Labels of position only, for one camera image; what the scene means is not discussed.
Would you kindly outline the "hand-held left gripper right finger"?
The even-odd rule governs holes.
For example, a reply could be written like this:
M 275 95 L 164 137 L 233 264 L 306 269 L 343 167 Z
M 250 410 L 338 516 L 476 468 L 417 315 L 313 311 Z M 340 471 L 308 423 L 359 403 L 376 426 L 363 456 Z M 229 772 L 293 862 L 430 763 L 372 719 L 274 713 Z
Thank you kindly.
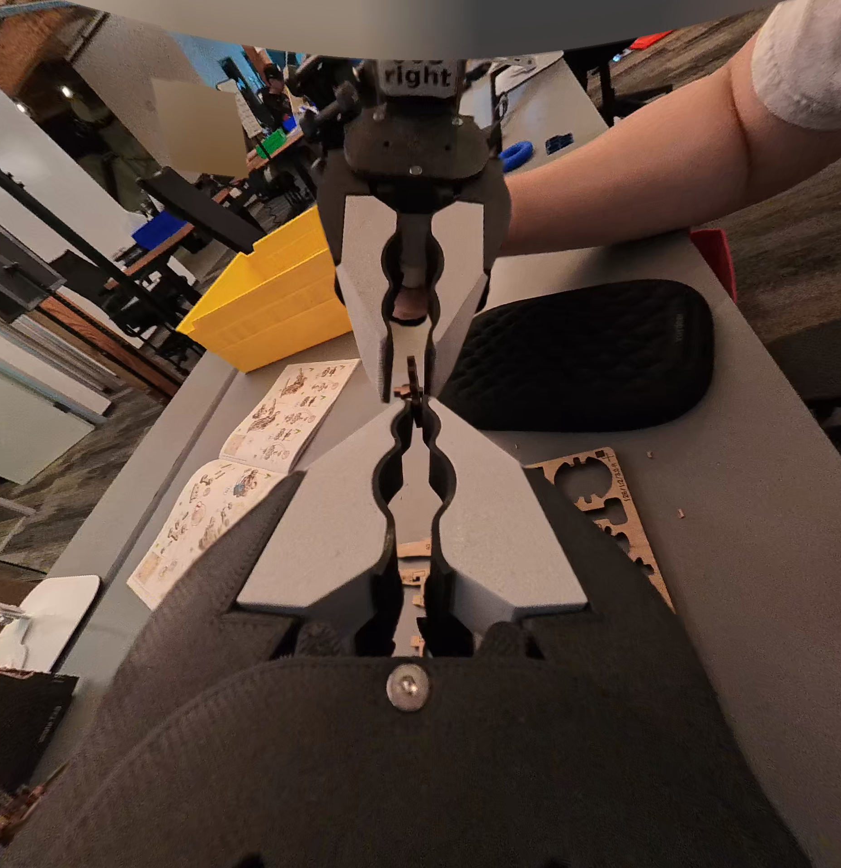
M 498 623 L 578 613 L 588 597 L 520 462 L 436 398 L 419 411 L 432 519 L 425 616 L 430 657 L 472 656 Z

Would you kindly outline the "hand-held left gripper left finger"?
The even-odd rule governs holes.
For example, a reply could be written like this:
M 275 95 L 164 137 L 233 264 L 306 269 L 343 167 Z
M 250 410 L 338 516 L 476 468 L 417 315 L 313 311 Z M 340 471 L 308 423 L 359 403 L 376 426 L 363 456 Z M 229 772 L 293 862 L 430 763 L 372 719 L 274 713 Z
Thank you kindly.
M 390 503 L 412 436 L 411 404 L 395 401 L 300 472 L 238 607 L 325 623 L 358 656 L 392 656 L 404 591 Z

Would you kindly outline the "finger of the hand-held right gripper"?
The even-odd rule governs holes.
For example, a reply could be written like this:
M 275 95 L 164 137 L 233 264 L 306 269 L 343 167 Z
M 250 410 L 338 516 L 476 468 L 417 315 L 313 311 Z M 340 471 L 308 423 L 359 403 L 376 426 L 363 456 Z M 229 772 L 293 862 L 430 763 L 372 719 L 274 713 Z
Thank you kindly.
M 458 201 L 432 217 L 443 266 L 432 288 L 431 329 L 425 353 L 425 391 L 438 396 L 462 351 L 487 286 L 484 207 Z
M 345 201 L 339 288 L 361 361 L 382 403 L 392 398 L 393 276 L 388 253 L 398 239 L 395 211 L 368 195 Z

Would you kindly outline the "small wooden model part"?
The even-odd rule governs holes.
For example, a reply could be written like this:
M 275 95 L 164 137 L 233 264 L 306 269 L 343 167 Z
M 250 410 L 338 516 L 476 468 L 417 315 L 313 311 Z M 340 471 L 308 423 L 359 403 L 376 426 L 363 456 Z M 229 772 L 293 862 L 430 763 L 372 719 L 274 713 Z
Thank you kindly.
M 424 390 L 418 371 L 418 363 L 414 355 L 406 357 L 406 382 L 403 385 L 393 387 L 393 397 L 401 400 L 411 412 L 413 425 L 417 429 L 424 427 Z

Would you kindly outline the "laser-cut plywood parts sheet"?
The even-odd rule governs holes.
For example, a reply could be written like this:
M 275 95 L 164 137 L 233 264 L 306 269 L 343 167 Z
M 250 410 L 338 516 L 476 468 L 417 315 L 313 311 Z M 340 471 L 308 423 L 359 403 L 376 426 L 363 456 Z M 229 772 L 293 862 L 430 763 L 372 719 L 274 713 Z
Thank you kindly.
M 612 538 L 675 611 L 621 462 L 609 446 L 530 464 L 556 486 L 578 510 Z M 425 640 L 417 620 L 425 615 L 425 586 L 432 555 L 431 532 L 397 533 L 396 555 L 404 607 L 394 635 L 399 656 L 424 656 Z

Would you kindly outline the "person's right forearm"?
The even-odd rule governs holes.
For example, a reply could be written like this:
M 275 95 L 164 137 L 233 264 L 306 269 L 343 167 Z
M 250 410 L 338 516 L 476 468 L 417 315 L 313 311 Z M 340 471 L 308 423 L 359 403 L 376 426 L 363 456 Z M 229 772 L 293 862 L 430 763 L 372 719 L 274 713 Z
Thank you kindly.
M 753 36 L 723 67 L 509 180 L 501 254 L 636 241 L 710 222 L 795 183 L 796 128 L 754 93 Z

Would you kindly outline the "black model kit box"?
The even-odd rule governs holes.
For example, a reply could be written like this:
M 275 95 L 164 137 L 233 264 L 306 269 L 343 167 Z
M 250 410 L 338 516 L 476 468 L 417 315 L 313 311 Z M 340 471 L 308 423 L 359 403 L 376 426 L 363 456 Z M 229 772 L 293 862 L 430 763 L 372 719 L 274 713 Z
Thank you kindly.
M 26 785 L 70 707 L 75 675 L 0 668 L 0 797 Z

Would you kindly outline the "person's right hand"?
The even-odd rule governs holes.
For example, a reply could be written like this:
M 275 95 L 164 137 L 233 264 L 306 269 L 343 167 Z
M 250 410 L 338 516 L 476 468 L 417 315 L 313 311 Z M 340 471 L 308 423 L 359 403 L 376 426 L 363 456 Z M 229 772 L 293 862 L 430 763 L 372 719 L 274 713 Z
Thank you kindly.
M 419 326 L 426 321 L 429 308 L 429 288 L 403 286 L 397 291 L 394 298 L 390 321 L 406 327 Z

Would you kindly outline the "yellow plastic bin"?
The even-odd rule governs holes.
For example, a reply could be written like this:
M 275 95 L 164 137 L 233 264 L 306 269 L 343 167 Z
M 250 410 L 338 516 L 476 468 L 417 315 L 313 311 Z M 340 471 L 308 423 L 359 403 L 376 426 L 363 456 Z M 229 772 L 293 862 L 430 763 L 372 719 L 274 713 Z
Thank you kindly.
M 177 331 L 250 373 L 351 331 L 335 277 L 313 206 L 236 255 Z

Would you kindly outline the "rack of black dumbbells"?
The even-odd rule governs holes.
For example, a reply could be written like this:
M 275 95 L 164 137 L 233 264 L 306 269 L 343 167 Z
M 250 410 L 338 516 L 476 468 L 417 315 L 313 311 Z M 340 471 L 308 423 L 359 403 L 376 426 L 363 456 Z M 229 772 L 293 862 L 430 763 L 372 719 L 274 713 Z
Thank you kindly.
M 301 112 L 297 123 L 312 145 L 326 151 L 343 148 L 345 124 L 357 114 L 358 106 L 348 105 L 339 89 L 346 84 L 358 88 L 357 63 L 353 58 L 311 55 L 299 65 L 285 67 L 287 89 L 310 106 Z

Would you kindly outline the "illustrated instruction booklet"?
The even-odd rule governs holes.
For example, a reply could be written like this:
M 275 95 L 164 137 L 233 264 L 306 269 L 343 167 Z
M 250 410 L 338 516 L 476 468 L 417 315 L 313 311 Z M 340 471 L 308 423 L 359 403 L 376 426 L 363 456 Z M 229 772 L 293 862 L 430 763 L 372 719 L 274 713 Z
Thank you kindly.
M 294 363 L 186 483 L 128 587 L 155 610 L 178 579 L 292 472 L 358 359 Z

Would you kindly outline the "black quilted wrist pad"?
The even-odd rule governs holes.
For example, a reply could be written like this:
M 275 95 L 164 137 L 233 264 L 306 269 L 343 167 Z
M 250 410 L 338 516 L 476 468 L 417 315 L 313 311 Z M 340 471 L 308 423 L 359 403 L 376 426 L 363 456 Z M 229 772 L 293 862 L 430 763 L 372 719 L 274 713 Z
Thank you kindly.
M 697 406 L 714 356 L 714 318 L 695 288 L 619 281 L 480 313 L 438 399 L 485 431 L 651 428 Z

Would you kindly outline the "blue plastic bin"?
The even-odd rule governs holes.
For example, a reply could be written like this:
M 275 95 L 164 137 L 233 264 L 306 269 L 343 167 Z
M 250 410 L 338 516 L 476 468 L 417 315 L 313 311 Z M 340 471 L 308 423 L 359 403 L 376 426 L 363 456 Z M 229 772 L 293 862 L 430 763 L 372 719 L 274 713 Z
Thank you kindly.
M 158 212 L 132 233 L 136 245 L 151 252 L 187 226 L 187 222 L 169 211 Z

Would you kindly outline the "white document stand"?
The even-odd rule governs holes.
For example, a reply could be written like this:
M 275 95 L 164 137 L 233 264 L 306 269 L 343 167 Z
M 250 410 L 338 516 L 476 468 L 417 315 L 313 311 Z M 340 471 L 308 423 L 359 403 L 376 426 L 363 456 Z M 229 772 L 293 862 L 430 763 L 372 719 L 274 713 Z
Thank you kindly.
M 97 575 L 48 577 L 22 602 L 0 601 L 0 671 L 50 673 L 101 588 Z

